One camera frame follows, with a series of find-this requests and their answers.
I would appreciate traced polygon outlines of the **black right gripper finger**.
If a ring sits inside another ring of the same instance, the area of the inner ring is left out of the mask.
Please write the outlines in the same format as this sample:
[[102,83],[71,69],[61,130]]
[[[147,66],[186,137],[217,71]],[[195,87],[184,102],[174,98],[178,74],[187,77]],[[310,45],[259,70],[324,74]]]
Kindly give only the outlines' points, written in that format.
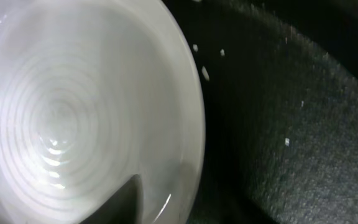
[[142,208],[142,182],[135,174],[80,224],[140,224]]

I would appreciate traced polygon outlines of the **grey plate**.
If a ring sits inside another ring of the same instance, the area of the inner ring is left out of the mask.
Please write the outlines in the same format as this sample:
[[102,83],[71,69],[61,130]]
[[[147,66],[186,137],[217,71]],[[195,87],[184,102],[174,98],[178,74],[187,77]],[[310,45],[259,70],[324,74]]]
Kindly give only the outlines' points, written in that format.
[[0,223],[103,223],[130,178],[137,223],[186,223],[204,142],[162,1],[0,1]]

